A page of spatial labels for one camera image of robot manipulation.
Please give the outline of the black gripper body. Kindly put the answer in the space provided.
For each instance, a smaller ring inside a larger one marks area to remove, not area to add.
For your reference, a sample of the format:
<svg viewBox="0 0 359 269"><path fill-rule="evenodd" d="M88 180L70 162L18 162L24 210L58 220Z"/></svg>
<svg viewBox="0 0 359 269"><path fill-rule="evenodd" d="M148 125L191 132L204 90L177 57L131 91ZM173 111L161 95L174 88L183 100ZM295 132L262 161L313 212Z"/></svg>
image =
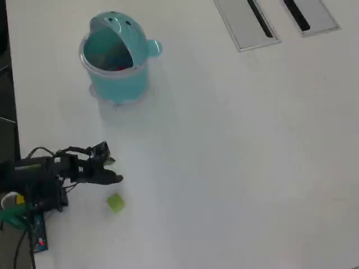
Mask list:
<svg viewBox="0 0 359 269"><path fill-rule="evenodd" d="M78 159L75 182L101 182L103 163L98 159Z"/></svg>

